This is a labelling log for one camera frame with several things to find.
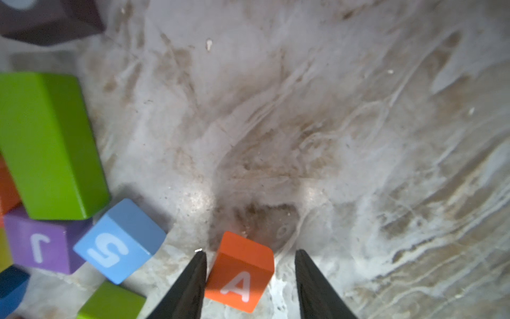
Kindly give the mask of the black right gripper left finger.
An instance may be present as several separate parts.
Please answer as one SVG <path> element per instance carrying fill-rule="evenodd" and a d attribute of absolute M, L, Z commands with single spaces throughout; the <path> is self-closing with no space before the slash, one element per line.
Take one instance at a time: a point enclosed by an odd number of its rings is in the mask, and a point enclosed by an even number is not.
<path fill-rule="evenodd" d="M 207 281 L 207 255 L 195 253 L 148 318 L 200 318 Z"/>

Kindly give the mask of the orange A block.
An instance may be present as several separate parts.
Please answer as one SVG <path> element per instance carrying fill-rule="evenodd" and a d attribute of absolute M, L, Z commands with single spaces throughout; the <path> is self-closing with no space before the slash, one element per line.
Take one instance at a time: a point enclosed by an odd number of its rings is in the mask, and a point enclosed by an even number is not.
<path fill-rule="evenodd" d="M 209 273 L 205 297 L 252 313 L 274 272 L 271 248 L 227 231 Z"/>

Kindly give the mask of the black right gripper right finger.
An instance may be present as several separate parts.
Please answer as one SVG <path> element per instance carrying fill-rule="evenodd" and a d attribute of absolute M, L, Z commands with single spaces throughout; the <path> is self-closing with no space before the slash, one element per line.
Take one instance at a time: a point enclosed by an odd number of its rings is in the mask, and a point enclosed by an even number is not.
<path fill-rule="evenodd" d="M 301 318 L 357 318 L 303 249 L 296 251 L 295 269 Z"/>

